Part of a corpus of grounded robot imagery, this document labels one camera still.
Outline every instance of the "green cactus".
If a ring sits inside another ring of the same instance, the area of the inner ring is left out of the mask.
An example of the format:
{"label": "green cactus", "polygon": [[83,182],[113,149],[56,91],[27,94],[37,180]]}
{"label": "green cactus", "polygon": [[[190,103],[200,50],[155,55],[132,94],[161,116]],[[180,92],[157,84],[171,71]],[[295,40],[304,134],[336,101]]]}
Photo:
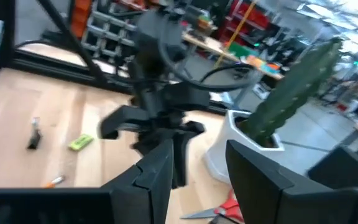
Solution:
{"label": "green cactus", "polygon": [[256,143],[265,146],[275,130],[283,126],[318,91],[320,84],[333,74],[333,68],[340,59],[341,47],[342,40],[333,38],[309,51],[300,63],[291,67],[256,111],[239,124],[239,129]]}

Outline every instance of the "wooden table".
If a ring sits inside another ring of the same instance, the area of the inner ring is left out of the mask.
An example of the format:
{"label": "wooden table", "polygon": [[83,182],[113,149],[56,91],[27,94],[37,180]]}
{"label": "wooden table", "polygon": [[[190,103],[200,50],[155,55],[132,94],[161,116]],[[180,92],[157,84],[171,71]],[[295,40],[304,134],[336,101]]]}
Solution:
{"label": "wooden table", "polygon": [[[202,49],[205,49],[207,51],[210,51],[214,54],[218,54],[218,55],[223,55],[223,57],[225,57],[226,59],[232,60],[233,62],[242,62],[242,63],[247,63],[245,60],[241,60],[239,58],[237,58],[236,56],[234,56],[233,54],[230,54],[227,51],[224,51],[223,47],[222,47],[222,43],[220,43],[218,40],[211,38],[211,37],[206,37],[205,41],[200,41],[197,38],[194,38],[193,36],[191,36],[190,34],[184,33],[183,34],[183,40],[196,45],[197,47],[201,47]],[[280,80],[281,78],[283,78],[283,75],[281,74],[276,74],[276,73],[270,73],[270,72],[266,72],[262,69],[260,69],[260,67],[256,67],[260,72],[262,72],[264,75],[270,76],[276,80]]]}
{"label": "wooden table", "polygon": [[[82,64],[74,54],[46,45],[29,45],[29,51]],[[112,70],[101,64],[103,70]],[[99,187],[115,178],[140,157],[130,149],[134,133],[121,133],[115,141],[97,138],[100,120],[129,100],[128,95],[17,70],[0,71],[0,187],[42,187],[61,174],[67,180],[59,187]],[[32,118],[40,118],[43,138],[36,151],[26,146]],[[202,122],[206,132],[188,147],[188,186],[171,192],[167,223],[207,223],[180,220],[187,213],[224,202],[229,186],[208,173],[203,154],[215,141],[223,117],[187,113],[187,120]],[[96,139],[84,150],[73,152],[67,145],[81,133]]]}

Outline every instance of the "scissors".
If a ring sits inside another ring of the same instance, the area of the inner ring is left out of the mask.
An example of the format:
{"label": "scissors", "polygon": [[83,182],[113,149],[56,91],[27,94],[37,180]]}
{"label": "scissors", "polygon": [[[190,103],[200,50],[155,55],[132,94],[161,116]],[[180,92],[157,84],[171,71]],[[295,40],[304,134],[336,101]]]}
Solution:
{"label": "scissors", "polygon": [[228,199],[218,208],[210,208],[201,212],[191,213],[180,217],[181,219],[199,219],[199,218],[214,218],[216,215],[224,215],[225,217],[233,218],[244,222],[239,203],[234,195],[233,190],[229,191]]}

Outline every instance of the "red scissors handle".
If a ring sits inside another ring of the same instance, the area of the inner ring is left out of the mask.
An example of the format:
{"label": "red scissors handle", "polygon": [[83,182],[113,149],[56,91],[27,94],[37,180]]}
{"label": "red scissors handle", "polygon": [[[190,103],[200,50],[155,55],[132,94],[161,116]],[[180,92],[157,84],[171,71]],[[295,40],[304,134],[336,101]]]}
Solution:
{"label": "red scissors handle", "polygon": [[226,217],[229,218],[235,218],[236,220],[239,220],[241,222],[244,221],[240,208],[239,208],[239,203],[236,199],[236,195],[234,195],[233,190],[229,191],[229,196],[227,201],[225,201],[221,206],[219,206],[218,208],[215,209],[214,211],[215,214],[223,214]]}

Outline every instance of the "scissors blade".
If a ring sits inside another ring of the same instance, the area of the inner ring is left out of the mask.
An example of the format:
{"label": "scissors blade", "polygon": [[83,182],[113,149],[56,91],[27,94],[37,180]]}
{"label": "scissors blade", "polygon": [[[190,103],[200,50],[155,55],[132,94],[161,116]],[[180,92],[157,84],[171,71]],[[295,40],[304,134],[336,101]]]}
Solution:
{"label": "scissors blade", "polygon": [[188,215],[180,217],[181,219],[198,219],[198,218],[213,218],[216,216],[214,213],[215,208],[210,208],[201,212],[195,212]]}

